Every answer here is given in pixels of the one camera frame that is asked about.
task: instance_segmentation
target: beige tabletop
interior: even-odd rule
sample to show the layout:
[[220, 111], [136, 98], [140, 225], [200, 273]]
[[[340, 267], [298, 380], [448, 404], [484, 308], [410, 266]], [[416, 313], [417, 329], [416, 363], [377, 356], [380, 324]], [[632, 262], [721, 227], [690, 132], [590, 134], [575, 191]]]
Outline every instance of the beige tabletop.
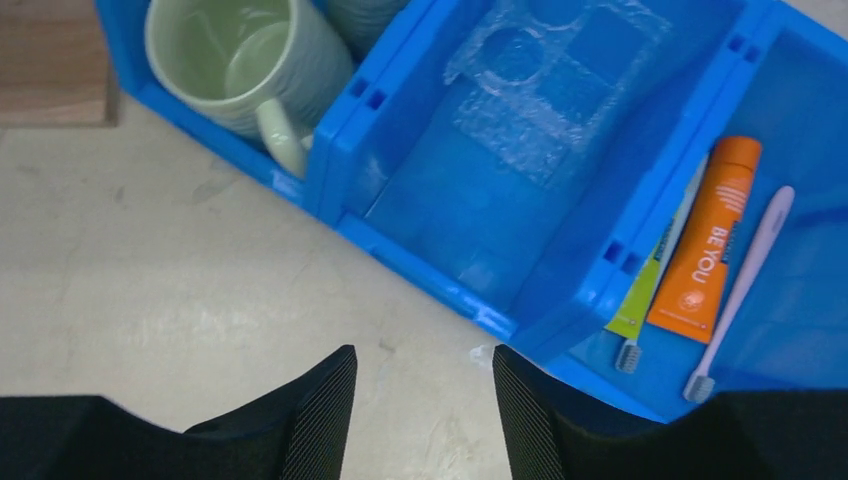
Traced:
[[[794, 3], [848, 34], [848, 0]], [[494, 338], [122, 100], [117, 129], [0, 133], [0, 395], [181, 430], [350, 343], [343, 478], [510, 478]]]

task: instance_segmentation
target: mug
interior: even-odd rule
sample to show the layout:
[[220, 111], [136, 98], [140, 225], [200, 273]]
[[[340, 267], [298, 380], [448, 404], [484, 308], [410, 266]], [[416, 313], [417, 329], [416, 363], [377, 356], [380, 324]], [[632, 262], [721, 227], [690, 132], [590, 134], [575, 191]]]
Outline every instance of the mug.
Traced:
[[350, 52], [310, 0], [153, 0], [145, 47], [165, 89], [261, 140], [299, 178], [304, 145], [353, 76]]
[[328, 0], [327, 13], [354, 56], [363, 60], [409, 1]]

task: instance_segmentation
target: toothbrush head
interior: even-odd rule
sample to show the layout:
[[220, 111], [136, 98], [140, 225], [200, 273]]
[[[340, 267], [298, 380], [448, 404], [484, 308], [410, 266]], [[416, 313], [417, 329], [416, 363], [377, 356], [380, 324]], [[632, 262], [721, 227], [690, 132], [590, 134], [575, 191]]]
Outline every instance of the toothbrush head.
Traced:
[[704, 403], [710, 398], [715, 388], [715, 380], [705, 375], [692, 375], [689, 383], [686, 384], [686, 390], [683, 391], [683, 397], [693, 403]]
[[615, 361], [615, 369], [623, 373], [634, 373], [639, 366], [639, 359], [642, 358], [642, 347], [636, 343], [627, 342], [618, 352], [618, 358]]

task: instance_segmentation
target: orange cap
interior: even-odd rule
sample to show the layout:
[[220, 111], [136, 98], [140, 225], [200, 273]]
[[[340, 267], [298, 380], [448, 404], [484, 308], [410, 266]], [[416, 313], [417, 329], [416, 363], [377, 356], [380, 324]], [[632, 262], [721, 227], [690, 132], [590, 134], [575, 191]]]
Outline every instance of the orange cap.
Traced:
[[762, 153], [763, 144], [751, 137], [727, 137], [716, 144], [711, 161], [738, 165], [754, 172]]

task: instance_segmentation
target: wooden block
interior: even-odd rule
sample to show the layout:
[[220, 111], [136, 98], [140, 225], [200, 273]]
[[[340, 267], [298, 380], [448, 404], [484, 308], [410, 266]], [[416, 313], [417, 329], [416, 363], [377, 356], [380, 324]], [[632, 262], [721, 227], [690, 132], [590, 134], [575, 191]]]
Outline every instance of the wooden block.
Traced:
[[117, 88], [93, 0], [0, 0], [0, 126], [109, 126]]

